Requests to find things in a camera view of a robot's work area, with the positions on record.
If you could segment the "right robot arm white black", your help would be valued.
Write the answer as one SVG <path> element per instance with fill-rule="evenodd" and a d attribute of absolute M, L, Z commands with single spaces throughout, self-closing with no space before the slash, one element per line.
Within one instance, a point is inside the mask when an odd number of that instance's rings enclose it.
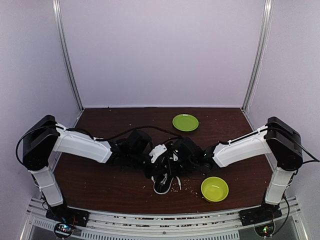
<path fill-rule="evenodd" d="M 208 171 L 225 168 L 252 157 L 272 154 L 277 165 L 264 195 L 263 205 L 256 210 L 259 220 L 268 220 L 294 173 L 303 165 L 301 135 L 279 118 L 273 116 L 257 130 L 227 142 L 202 150 L 188 137 L 172 146 L 173 161 L 186 169 L 205 168 Z"/>

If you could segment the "black white canvas sneaker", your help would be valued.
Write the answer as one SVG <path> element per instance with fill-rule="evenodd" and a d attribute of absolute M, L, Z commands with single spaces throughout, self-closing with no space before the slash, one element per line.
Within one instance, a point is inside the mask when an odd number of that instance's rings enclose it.
<path fill-rule="evenodd" d="M 164 173 L 156 176 L 153 184 L 153 190 L 158 195 L 165 195 L 169 192 L 174 176 L 169 173 Z"/>

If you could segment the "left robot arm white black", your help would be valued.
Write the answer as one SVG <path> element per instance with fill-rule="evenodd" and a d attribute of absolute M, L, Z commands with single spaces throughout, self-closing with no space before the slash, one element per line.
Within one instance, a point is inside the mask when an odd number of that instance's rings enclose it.
<path fill-rule="evenodd" d="M 32 175 L 45 197 L 48 208 L 61 222 L 72 218 L 65 197 L 49 166 L 52 152 L 66 153 L 112 166 L 130 166 L 153 171 L 156 160 L 167 151 L 164 144 L 152 146 L 151 137 L 134 128 L 119 141 L 92 136 L 83 129 L 67 128 L 46 115 L 18 141 L 16 158 Z"/>

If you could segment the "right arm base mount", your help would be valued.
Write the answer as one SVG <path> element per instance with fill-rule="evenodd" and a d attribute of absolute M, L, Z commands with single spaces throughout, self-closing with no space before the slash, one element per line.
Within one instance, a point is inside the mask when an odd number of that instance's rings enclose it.
<path fill-rule="evenodd" d="M 282 211 L 278 205 L 261 205 L 241 210 L 238 214 L 242 226 L 249 226 L 279 218 L 282 216 Z"/>

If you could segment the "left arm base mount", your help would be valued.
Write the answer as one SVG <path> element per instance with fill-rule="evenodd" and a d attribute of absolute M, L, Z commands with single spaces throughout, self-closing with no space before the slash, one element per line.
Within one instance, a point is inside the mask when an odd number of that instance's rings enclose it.
<path fill-rule="evenodd" d="M 52 207 L 47 210 L 45 217 L 57 222 L 68 223 L 72 226 L 86 227 L 90 213 L 64 206 Z"/>

